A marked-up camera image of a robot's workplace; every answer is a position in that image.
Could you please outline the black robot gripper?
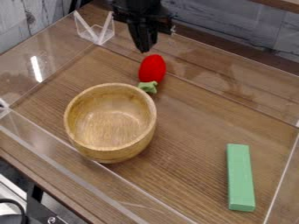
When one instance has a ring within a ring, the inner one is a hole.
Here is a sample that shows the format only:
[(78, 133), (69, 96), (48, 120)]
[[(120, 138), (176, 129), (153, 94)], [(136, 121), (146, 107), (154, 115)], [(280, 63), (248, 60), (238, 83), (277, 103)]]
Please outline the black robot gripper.
[(141, 53), (157, 42), (157, 32), (170, 34), (173, 31), (172, 13), (165, 9), (161, 0), (112, 0), (113, 18), (126, 23), (128, 20), (137, 21), (144, 18), (148, 22), (156, 22), (145, 27), (130, 23), (128, 30), (134, 46)]

